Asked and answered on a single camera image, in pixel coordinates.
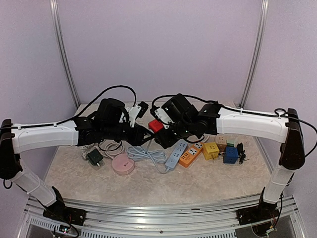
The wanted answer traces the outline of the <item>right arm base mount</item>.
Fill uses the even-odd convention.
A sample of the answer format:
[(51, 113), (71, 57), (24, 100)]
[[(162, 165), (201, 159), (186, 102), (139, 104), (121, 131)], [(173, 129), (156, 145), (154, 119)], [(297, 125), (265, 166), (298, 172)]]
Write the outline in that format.
[(246, 225), (272, 219), (273, 217), (277, 218), (279, 215), (279, 210), (277, 207), (268, 208), (253, 206), (237, 210), (236, 215), (239, 225)]

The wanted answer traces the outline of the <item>mint green USB charger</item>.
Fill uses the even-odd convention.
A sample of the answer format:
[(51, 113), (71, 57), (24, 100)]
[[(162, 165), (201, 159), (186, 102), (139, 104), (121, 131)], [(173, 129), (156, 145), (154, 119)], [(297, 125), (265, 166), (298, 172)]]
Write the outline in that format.
[(234, 146), (235, 146), (235, 141), (232, 140), (232, 139), (228, 139), (228, 140), (226, 141), (226, 146), (228, 146), (228, 147), (234, 147)]

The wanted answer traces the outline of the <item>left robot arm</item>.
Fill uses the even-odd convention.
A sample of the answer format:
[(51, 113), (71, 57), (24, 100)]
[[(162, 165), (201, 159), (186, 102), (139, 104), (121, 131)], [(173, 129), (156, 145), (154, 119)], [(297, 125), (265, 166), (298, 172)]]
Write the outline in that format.
[(151, 139), (152, 132), (136, 123), (149, 105), (134, 102), (126, 105), (117, 99), (102, 99), (96, 111), (84, 117), (81, 113), (60, 121), (45, 124), (13, 124), (5, 119), (0, 127), (0, 178), (15, 183), (35, 197), (43, 207), (63, 221), (69, 216), (62, 196), (47, 186), (21, 160), (25, 151), (57, 146), (86, 146), (105, 140), (126, 141), (140, 146)]

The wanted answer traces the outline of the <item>black power adapter with cable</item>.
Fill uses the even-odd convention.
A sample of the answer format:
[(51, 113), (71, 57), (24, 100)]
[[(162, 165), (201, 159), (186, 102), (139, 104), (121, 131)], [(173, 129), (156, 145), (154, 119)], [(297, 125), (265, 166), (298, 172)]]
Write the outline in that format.
[(246, 154), (245, 154), (243, 143), (238, 143), (236, 148), (237, 148), (237, 152), (238, 152), (239, 164), (241, 165), (245, 161), (248, 160), (248, 159), (246, 159)]

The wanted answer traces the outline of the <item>red cube socket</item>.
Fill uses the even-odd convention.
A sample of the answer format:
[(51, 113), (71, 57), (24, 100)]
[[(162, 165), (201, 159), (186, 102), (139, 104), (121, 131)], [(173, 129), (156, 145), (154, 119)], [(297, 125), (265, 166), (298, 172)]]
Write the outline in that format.
[(153, 133), (157, 133), (158, 131), (160, 131), (161, 129), (164, 128), (164, 125), (162, 122), (154, 119), (151, 122), (148, 123), (148, 128), (149, 130), (151, 130)]

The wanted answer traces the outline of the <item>beige cube socket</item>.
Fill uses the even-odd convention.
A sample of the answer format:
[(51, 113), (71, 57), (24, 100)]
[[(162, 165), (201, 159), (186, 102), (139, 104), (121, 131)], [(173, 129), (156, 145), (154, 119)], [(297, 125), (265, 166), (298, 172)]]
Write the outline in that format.
[(217, 144), (219, 150), (224, 150), (227, 146), (226, 138), (223, 135), (217, 135), (214, 141)]

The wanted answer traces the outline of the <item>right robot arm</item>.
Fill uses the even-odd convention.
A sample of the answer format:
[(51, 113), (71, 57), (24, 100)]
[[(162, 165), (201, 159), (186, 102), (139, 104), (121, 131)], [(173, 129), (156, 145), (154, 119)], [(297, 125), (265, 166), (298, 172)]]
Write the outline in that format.
[(162, 106), (151, 106), (151, 115), (163, 124), (155, 133), (155, 141), (169, 148), (178, 140), (190, 136), (198, 139), (206, 134), (239, 134), (270, 139), (281, 144), (280, 158), (259, 204), (253, 209), (258, 220), (272, 213), (285, 187), (296, 170), (301, 168), (309, 153), (305, 152), (301, 124), (314, 128), (298, 118), (295, 109), (275, 109), (273, 113), (227, 107), (217, 101), (205, 101), (200, 110), (183, 94), (169, 95)]

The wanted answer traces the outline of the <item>yellow cube socket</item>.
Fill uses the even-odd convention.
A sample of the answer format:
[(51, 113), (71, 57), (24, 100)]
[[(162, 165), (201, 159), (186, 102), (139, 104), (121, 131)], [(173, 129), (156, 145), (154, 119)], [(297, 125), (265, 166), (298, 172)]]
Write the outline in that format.
[(207, 142), (203, 144), (203, 155), (205, 160), (215, 160), (219, 155), (219, 148), (215, 142)]

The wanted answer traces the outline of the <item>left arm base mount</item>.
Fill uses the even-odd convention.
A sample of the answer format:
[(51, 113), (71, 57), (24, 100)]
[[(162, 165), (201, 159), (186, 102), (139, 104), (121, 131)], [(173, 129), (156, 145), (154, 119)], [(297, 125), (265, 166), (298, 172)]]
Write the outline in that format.
[(83, 226), (87, 211), (72, 207), (48, 207), (44, 210), (43, 216), (52, 220), (64, 223)]

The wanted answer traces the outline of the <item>dark green cube socket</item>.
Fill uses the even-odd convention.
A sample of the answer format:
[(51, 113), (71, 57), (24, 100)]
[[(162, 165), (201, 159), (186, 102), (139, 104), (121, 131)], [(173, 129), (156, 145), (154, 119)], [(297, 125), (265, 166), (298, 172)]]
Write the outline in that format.
[(93, 165), (93, 166), (101, 166), (101, 161), (103, 159), (102, 154), (99, 152), (97, 148), (91, 150), (89, 153), (87, 153), (87, 160)]

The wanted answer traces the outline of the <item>blue cube socket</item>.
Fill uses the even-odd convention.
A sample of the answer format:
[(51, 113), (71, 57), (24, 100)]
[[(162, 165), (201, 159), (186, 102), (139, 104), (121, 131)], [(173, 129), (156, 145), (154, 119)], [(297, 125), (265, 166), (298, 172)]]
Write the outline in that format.
[(223, 163), (235, 164), (238, 160), (238, 150), (236, 147), (227, 146), (224, 150)]

